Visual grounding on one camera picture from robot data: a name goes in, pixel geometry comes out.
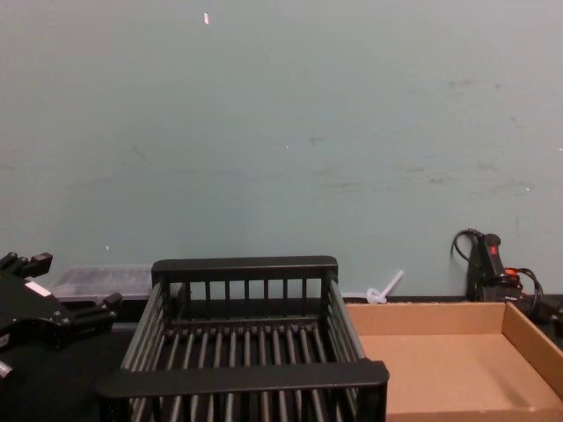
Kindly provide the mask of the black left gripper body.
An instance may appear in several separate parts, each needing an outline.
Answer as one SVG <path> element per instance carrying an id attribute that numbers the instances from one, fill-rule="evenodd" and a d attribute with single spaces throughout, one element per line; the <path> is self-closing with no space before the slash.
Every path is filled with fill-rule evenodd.
<path id="1" fill-rule="evenodd" d="M 59 346 L 64 341 L 70 312 L 35 281 L 1 277 L 1 348 L 42 342 Z"/>

